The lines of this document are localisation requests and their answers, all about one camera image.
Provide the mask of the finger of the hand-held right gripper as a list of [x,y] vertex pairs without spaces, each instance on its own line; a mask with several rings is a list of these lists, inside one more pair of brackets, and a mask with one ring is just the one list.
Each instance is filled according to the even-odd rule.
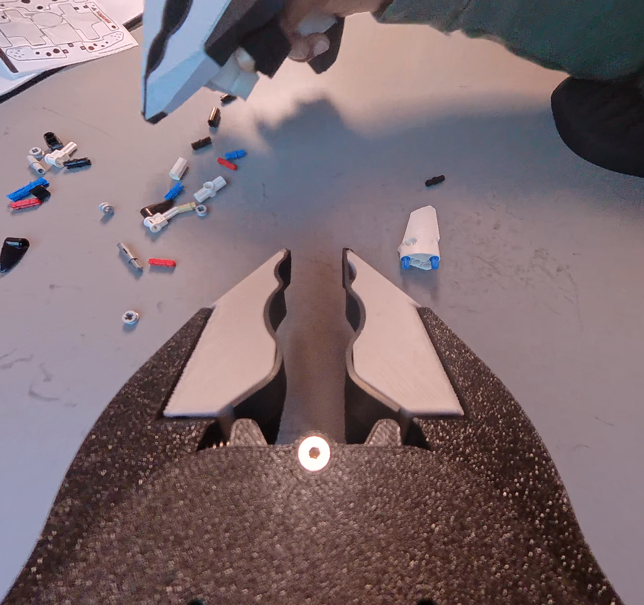
[[[179,40],[171,43],[173,59],[180,58],[179,51],[185,51],[185,55],[174,71],[179,89],[170,101],[171,111],[165,116],[180,107],[205,86],[207,78],[218,72],[219,66],[206,54],[205,44],[229,3],[230,0],[192,0],[185,23],[177,33]],[[145,119],[154,124],[162,118]]]
[[173,59],[172,42],[185,23],[192,0],[146,0],[143,15],[142,114],[162,118],[171,111],[170,101],[178,92],[174,71],[180,65]]

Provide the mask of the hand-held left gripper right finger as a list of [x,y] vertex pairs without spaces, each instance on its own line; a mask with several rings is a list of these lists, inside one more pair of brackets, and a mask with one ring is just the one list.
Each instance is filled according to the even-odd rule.
[[402,441],[424,441],[415,418],[462,418],[455,378],[444,366],[420,306],[348,248],[342,251],[346,318],[346,441],[366,441],[376,422],[394,420]]

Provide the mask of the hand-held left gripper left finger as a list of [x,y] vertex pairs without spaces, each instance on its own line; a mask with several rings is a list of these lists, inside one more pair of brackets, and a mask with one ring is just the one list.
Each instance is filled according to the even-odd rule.
[[214,418],[225,435],[249,418],[267,441],[277,440],[286,374],[275,332],[290,275],[291,254],[282,249],[213,304],[165,418]]

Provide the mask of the white lego panel piece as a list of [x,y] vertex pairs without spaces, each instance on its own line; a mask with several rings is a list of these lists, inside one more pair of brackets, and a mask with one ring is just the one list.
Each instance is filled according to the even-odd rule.
[[409,256],[411,266],[427,271],[429,269],[426,263],[429,255],[440,256],[439,240],[435,208],[432,206],[419,208],[410,214],[405,235],[398,247],[398,254],[400,258]]

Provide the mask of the scattered small lego pieces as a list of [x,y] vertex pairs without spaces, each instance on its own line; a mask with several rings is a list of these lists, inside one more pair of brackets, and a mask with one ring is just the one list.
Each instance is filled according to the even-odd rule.
[[[236,96],[224,94],[220,97],[220,103],[226,104],[228,102],[233,102],[235,99]],[[209,129],[218,128],[220,125],[220,118],[221,108],[214,107],[207,118]],[[30,167],[36,171],[39,178],[18,190],[11,192],[7,196],[10,201],[10,207],[14,211],[40,207],[50,198],[50,184],[44,177],[46,170],[43,166],[43,161],[47,162],[50,166],[67,171],[85,168],[92,164],[91,160],[87,157],[75,157],[77,150],[76,143],[69,142],[63,146],[57,135],[52,132],[44,134],[44,140],[50,149],[49,153],[44,153],[40,148],[34,147],[30,150],[30,153],[27,156]],[[212,138],[207,136],[192,142],[191,148],[193,151],[197,151],[211,144]],[[239,158],[243,158],[245,155],[245,150],[231,151],[226,153],[223,158],[217,158],[217,163],[230,170],[236,170],[237,164],[234,161]],[[181,195],[182,191],[184,191],[181,179],[184,177],[187,169],[187,159],[181,157],[178,158],[169,172],[169,176],[175,184],[164,195],[164,200],[160,203],[142,208],[141,214],[144,219],[143,225],[150,232],[160,232],[169,224],[169,221],[172,218],[180,214],[195,212],[197,216],[203,217],[208,211],[204,204],[205,201],[210,198],[214,198],[216,194],[227,185],[225,178],[223,176],[218,176],[211,181],[206,181],[202,185],[201,189],[193,194],[196,202],[177,205],[176,200]],[[113,215],[114,213],[114,208],[109,203],[101,203],[101,205],[99,205],[99,209],[104,215]],[[24,257],[29,247],[30,242],[25,238],[7,237],[4,239],[1,244],[1,274],[6,274],[11,271]],[[133,267],[137,273],[143,271],[141,262],[133,255],[128,247],[123,243],[118,243],[117,247],[119,252],[125,256],[129,266]],[[176,262],[172,259],[150,258],[148,263],[152,267],[161,268],[174,268],[176,266]],[[135,325],[139,319],[140,315],[134,310],[128,310],[122,315],[122,322],[126,326]]]

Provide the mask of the sticker sheet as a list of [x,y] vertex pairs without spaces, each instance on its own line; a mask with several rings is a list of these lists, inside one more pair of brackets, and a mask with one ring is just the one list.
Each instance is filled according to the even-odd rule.
[[1,98],[52,70],[136,46],[96,0],[1,0]]

